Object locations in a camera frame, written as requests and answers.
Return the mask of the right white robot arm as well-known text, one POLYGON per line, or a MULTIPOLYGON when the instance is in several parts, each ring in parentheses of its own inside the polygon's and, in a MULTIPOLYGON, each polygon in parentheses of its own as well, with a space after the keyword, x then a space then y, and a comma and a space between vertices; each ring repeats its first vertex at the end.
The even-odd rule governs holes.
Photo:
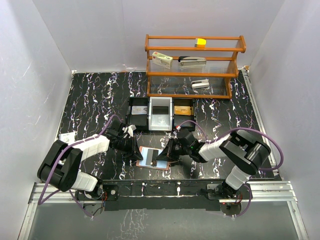
POLYGON ((197 163, 207 163, 225 156, 234 167, 221 184, 205 192, 210 197, 234 198, 250 177, 258 173, 270 154, 267 144, 244 129, 233 130, 212 142, 198 141, 188 129, 182 129, 169 139, 156 160, 176 162, 180 156, 189 156, 197 163))

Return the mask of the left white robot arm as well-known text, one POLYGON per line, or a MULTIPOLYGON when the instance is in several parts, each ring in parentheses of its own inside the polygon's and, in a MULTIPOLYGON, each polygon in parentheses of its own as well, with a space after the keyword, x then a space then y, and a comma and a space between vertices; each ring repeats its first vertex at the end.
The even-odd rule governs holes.
POLYGON ((102 181, 96 176, 79 171, 81 162, 109 149, 122 151, 129 160, 142 160, 143 156, 134 136, 135 130, 135 125, 113 120, 102 134, 94 134, 71 144, 58 139, 40 165, 37 177, 44 182, 49 180, 50 185, 62 192, 78 190, 98 196, 102 181))

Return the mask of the orange card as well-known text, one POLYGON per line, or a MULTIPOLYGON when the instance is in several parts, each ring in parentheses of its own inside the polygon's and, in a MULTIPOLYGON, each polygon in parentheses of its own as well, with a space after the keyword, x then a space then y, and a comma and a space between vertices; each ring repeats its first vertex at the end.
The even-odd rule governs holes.
POLYGON ((175 115, 181 115, 181 116, 191 116, 194 114, 193 107, 192 106, 174 106, 174 114, 175 115))

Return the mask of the pink leather card holder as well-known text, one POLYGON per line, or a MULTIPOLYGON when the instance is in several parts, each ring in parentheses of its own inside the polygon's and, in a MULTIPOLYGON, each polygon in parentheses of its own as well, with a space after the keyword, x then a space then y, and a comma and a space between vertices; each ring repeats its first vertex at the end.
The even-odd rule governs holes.
POLYGON ((169 170, 170 163, 168 161, 157 160, 158 155, 162 152, 161 149, 140 146, 139 151, 142 155, 142 160, 136 161, 137 167, 163 170, 163 171, 169 170))

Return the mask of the silver VIP card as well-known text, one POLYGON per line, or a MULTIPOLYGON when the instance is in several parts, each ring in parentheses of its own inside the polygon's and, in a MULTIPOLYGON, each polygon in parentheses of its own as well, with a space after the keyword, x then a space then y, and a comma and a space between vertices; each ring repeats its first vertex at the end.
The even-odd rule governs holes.
POLYGON ((147 106, 133 105, 131 108, 132 115, 146 115, 148 113, 147 106))

